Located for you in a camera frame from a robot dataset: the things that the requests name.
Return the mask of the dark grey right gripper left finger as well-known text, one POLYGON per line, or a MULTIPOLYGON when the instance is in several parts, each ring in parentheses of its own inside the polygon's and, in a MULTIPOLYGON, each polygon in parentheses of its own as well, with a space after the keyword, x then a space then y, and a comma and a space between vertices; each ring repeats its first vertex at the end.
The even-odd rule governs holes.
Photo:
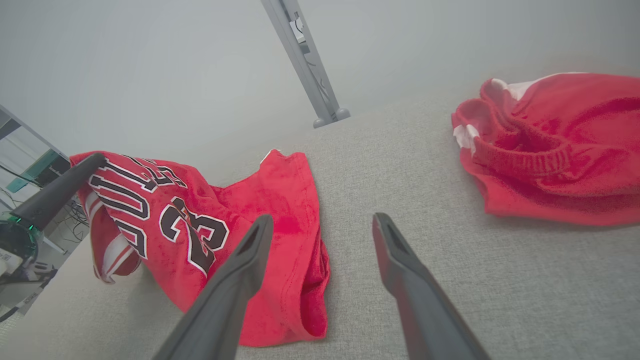
POLYGON ((274 234, 259 216, 152 360, 234 360, 250 299, 261 289, 274 234))

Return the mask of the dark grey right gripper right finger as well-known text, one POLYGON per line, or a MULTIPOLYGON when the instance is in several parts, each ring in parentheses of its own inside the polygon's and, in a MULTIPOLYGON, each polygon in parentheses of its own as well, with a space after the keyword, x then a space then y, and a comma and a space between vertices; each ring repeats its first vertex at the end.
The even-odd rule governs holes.
POLYGON ((409 360, 490 360, 388 214, 374 214, 372 236, 382 284, 397 302, 409 360))

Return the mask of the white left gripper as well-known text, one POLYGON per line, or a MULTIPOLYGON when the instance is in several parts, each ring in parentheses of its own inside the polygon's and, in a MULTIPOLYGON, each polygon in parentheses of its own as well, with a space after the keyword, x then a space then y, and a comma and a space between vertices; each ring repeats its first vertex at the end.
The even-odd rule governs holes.
POLYGON ((34 264, 41 230, 105 164, 103 153, 93 153, 11 212, 0 213, 0 280, 20 275, 34 264))

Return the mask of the red Bulls 23 jersey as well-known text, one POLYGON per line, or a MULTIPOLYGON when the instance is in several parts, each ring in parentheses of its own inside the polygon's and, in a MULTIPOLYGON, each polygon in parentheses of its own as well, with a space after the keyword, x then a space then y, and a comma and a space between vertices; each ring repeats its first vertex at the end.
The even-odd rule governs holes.
POLYGON ((270 150, 258 171, 227 187, 194 167, 106 152, 78 198, 96 278, 107 284, 144 264, 187 312, 261 215, 273 219, 262 286, 249 301, 239 343, 270 347, 326 337, 330 258, 306 155, 270 150))

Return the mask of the red shorts with white stripes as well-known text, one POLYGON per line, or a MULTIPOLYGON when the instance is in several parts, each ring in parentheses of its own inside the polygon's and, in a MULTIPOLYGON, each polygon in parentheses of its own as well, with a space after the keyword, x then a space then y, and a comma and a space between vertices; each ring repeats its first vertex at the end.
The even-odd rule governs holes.
POLYGON ((487 214, 640 224, 640 77, 489 79, 451 124, 487 214))

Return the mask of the grey metal shelf unit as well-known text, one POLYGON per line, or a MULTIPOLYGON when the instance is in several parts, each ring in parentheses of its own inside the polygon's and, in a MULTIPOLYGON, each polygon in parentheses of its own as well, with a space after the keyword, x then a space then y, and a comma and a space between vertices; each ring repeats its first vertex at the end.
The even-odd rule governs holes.
POLYGON ((70 169, 70 162, 0 106, 0 210, 12 209, 70 169))

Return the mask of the grey double metal post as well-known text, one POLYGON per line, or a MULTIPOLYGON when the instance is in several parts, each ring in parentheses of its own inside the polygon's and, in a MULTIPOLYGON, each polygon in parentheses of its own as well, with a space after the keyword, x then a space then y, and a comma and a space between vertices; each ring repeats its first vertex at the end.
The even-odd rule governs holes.
POLYGON ((317 119, 315 129, 351 116, 339 105, 298 0, 260 0, 298 75, 317 119))

